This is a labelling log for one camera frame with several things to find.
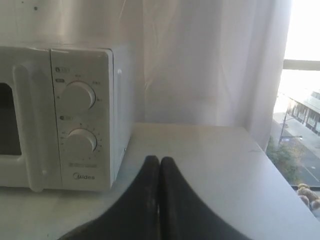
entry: microwave window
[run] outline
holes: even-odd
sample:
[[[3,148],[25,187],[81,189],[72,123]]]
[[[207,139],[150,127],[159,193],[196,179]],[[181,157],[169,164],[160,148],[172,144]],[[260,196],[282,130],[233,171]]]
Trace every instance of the microwave window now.
[[[12,89],[0,83],[0,155],[21,155]]]

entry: midea logo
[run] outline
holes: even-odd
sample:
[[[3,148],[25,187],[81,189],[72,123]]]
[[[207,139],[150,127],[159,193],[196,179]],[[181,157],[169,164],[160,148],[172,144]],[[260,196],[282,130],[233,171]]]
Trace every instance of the midea logo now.
[[[95,179],[95,176],[81,175],[80,173],[75,172],[75,173],[73,174],[73,178],[74,178],[75,180],[79,180],[79,179],[94,180],[94,179]]]

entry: white countertop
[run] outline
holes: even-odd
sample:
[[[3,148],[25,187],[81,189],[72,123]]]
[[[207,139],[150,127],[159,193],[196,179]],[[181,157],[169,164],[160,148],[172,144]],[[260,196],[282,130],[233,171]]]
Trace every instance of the white countertop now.
[[[216,214],[254,240],[320,239],[320,223],[243,128],[136,124],[106,193],[0,188],[0,239],[56,240],[103,213],[145,156],[173,157]]]

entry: microwave control panel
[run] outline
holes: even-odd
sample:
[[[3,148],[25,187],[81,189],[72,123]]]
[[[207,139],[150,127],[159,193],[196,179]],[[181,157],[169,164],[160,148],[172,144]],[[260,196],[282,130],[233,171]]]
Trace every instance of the microwave control panel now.
[[[113,53],[52,49],[51,69],[63,188],[108,189]]]

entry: tree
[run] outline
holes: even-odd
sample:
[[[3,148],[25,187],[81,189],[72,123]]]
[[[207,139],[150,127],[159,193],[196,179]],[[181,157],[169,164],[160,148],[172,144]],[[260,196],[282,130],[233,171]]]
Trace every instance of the tree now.
[[[300,183],[298,177],[298,161],[300,158],[294,150],[283,143],[276,147],[273,138],[270,137],[265,153],[290,184],[297,185]]]

